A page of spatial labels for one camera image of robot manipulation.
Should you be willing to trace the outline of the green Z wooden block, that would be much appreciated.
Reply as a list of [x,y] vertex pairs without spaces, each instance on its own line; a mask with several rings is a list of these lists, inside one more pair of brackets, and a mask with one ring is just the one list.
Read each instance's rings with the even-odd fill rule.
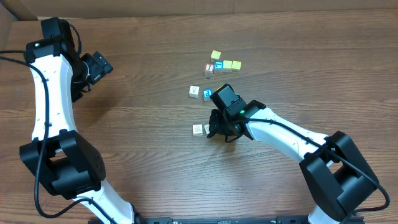
[[204,125],[203,127],[204,127],[204,130],[205,130],[205,132],[206,132],[206,135],[209,135],[209,133],[210,133],[210,125],[209,125],[209,124],[206,124],[206,125]]

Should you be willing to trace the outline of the green letter wooden block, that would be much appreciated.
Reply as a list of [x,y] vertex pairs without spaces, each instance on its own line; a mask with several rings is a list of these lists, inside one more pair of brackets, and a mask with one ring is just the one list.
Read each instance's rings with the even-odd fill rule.
[[202,124],[194,124],[192,126],[192,131],[194,136],[202,136],[203,135],[203,125]]

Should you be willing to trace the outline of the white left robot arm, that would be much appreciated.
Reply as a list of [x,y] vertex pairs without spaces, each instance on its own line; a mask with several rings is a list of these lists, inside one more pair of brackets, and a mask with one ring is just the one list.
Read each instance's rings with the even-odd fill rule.
[[106,180],[100,152],[77,131],[72,104],[112,72],[99,52],[81,54],[76,29],[53,17],[41,22],[43,39],[26,45],[25,61],[35,86],[32,141],[19,149],[35,186],[82,204],[99,223],[137,223],[134,207]]

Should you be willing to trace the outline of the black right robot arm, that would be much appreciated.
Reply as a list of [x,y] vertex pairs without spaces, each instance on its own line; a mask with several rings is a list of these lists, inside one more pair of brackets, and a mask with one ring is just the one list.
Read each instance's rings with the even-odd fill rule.
[[347,223],[377,188],[379,181],[345,133],[328,136],[301,128],[256,100],[246,103],[229,84],[209,95],[212,110],[209,138],[230,143],[246,136],[264,142],[299,164],[316,203],[307,223]]

